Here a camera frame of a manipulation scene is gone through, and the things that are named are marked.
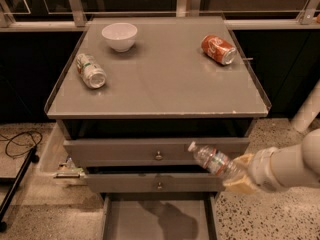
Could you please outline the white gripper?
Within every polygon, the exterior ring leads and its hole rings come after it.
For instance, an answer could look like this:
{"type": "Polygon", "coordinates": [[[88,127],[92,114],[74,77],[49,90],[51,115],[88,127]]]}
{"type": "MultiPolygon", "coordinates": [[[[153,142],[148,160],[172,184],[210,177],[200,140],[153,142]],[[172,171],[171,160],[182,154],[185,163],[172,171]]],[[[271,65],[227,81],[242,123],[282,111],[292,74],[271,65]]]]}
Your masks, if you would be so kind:
{"type": "Polygon", "coordinates": [[[230,192],[241,194],[254,194],[257,191],[255,185],[268,193],[286,191],[287,188],[279,183],[271,169],[271,158],[276,151],[276,147],[271,147],[256,154],[247,153],[236,157],[234,162],[243,168],[248,167],[248,175],[252,181],[244,176],[240,179],[226,180],[223,186],[230,192]]]}

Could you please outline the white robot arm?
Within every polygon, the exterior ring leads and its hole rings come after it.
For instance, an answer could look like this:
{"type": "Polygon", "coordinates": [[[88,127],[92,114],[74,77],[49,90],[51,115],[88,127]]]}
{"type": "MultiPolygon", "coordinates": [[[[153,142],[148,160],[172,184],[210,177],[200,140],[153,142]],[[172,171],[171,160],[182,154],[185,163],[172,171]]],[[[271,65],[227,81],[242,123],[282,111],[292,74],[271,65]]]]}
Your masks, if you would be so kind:
{"type": "Polygon", "coordinates": [[[258,190],[272,193],[292,187],[319,188],[320,129],[307,133],[300,144],[262,149],[235,162],[245,173],[223,181],[228,191],[252,194],[258,190]]]}

